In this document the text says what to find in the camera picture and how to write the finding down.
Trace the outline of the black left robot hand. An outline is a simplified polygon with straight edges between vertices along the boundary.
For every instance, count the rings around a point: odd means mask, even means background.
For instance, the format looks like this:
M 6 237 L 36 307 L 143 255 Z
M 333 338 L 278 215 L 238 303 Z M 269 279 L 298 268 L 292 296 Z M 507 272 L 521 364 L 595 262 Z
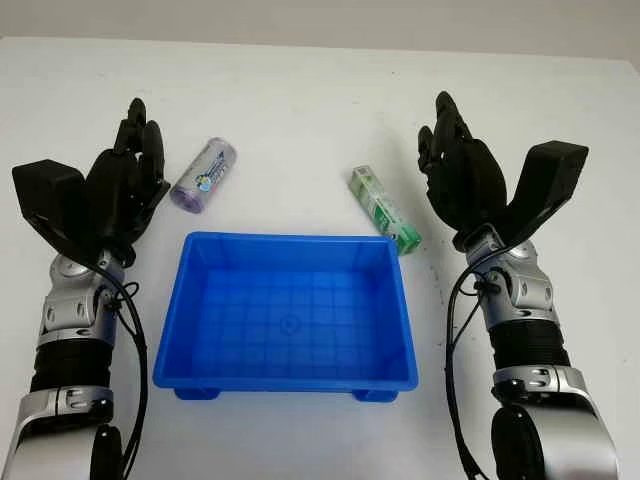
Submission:
M 131 101 L 112 148 L 103 151 L 86 179 L 90 210 L 102 247 L 132 248 L 148 227 L 170 183 L 164 178 L 160 127 L 146 116 L 142 99 Z

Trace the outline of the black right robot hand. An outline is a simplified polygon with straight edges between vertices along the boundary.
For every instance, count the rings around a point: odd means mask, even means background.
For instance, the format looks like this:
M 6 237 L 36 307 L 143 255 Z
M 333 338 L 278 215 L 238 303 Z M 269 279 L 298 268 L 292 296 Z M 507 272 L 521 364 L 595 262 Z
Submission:
M 418 168 L 427 177 L 427 198 L 438 218 L 467 236 L 506 208 L 504 175 L 448 92 L 438 94 L 435 109 L 435 127 L 418 133 Z

